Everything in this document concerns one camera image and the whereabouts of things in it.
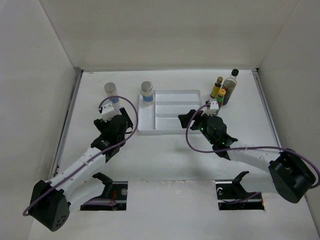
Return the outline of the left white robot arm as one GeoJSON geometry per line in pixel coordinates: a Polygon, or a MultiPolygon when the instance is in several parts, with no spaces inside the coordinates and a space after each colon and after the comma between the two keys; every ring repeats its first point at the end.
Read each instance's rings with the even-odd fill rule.
{"type": "Polygon", "coordinates": [[[54,178],[40,180],[33,187],[30,204],[22,213],[32,216],[52,232],[57,231],[68,219],[74,191],[92,178],[98,178],[98,169],[104,166],[135,132],[134,125],[125,110],[120,108],[110,120],[96,119],[94,125],[100,131],[87,151],[68,169],[54,178]]]}

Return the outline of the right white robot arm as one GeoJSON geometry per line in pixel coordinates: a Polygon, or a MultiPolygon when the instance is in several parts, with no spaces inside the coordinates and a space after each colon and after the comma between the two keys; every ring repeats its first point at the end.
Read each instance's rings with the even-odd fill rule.
{"type": "Polygon", "coordinates": [[[320,185],[320,171],[292,149],[248,146],[227,133],[227,125],[221,117],[202,110],[192,109],[178,119],[185,131],[200,131],[211,144],[213,154],[268,172],[277,193],[290,203],[298,203],[308,190],[320,185]]]}

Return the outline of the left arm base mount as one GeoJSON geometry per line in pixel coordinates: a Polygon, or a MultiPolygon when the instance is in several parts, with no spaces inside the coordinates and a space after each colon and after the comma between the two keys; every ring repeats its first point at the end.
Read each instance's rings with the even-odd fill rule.
{"type": "Polygon", "coordinates": [[[92,176],[103,185],[98,195],[80,206],[81,211],[126,211],[129,183],[113,181],[105,174],[98,172],[92,176]]]}

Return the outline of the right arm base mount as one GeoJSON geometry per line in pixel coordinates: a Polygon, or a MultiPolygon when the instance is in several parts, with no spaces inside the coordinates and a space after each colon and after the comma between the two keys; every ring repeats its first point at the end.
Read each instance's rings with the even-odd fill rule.
{"type": "Polygon", "coordinates": [[[215,182],[217,204],[220,211],[265,210],[261,192],[247,192],[241,181],[249,171],[242,171],[233,179],[215,182]]]}

